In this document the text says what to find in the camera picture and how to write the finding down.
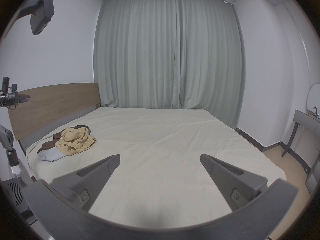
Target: light blue garment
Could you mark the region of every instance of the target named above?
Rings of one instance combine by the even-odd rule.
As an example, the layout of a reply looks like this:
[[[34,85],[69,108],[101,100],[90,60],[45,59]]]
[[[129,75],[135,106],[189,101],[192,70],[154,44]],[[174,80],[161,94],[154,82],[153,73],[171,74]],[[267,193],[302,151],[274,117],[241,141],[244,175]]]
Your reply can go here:
[[[104,0],[93,63],[103,105],[204,109],[237,126],[244,68],[223,0]]]
[[[42,150],[38,153],[38,158],[42,161],[54,162],[59,160],[60,158],[66,157],[66,154],[63,154],[58,148],[52,147],[48,150]]]

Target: wooden floor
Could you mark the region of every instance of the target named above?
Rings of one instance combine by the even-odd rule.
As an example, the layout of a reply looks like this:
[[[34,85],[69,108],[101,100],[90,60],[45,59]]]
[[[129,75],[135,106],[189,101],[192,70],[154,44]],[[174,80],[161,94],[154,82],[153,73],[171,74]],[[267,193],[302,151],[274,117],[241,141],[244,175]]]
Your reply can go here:
[[[270,235],[272,240],[278,239],[291,226],[310,199],[309,190],[305,184],[307,174],[304,172],[303,167],[290,154],[287,153],[284,157],[281,157],[283,151],[280,146],[277,146],[263,152],[263,154],[284,171],[287,182],[298,187],[299,192],[285,218]]]

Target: clothes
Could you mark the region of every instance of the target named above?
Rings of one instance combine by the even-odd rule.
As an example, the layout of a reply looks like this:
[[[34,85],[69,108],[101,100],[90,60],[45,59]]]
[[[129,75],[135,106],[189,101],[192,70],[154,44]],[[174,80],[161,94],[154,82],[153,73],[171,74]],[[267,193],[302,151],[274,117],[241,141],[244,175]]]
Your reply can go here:
[[[42,150],[38,153],[38,158],[42,161],[54,162],[60,158],[66,157],[66,154],[63,154],[56,146],[49,150]]]
[[[72,156],[76,153],[81,153],[91,148],[97,140],[89,135],[89,130],[86,127],[73,129],[67,127],[61,134],[55,146],[67,156]]]
[[[77,125],[75,127],[71,127],[71,128],[78,129],[78,128],[82,128],[82,127],[86,127],[86,128],[89,129],[89,126],[82,125],[82,124],[81,125]],[[42,151],[42,150],[49,150],[49,149],[55,147],[54,144],[61,138],[61,134],[62,134],[63,131],[64,131],[64,129],[62,131],[58,132],[58,133],[53,134],[53,136],[52,136],[53,140],[50,140],[50,141],[47,141],[47,142],[43,143],[42,147],[39,148],[37,153],[39,154],[39,152]]]

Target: baseboard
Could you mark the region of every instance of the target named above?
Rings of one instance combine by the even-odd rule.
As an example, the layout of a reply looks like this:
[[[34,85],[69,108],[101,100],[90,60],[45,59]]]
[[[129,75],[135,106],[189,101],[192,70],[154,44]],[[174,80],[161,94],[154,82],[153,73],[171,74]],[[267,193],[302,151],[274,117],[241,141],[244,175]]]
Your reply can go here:
[[[260,144],[258,141],[256,141],[254,138],[252,138],[250,135],[246,134],[243,130],[240,130],[239,128],[236,128],[236,132],[240,134],[243,138],[245,138],[248,142],[250,142],[253,146],[255,146],[258,150],[261,152],[270,150],[275,148],[276,146],[280,146],[283,149],[286,149],[287,145],[285,143],[278,142],[270,146],[264,147],[262,144]],[[306,174],[309,173],[311,168],[307,165],[307,163],[292,149],[288,150],[288,153],[295,159],[297,162],[304,168],[304,171]]]

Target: bed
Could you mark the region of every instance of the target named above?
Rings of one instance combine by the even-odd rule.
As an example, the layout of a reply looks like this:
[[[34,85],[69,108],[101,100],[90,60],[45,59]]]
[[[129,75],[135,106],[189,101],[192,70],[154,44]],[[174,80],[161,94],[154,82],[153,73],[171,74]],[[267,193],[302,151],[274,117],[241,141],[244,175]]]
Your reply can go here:
[[[55,162],[40,161],[42,144],[67,126],[87,125],[97,143]],[[140,228],[176,228],[208,222],[231,212],[199,162],[208,154],[268,179],[284,172],[235,130],[205,110],[100,107],[63,125],[26,150],[36,179],[50,183],[110,155],[121,164],[90,213]]]

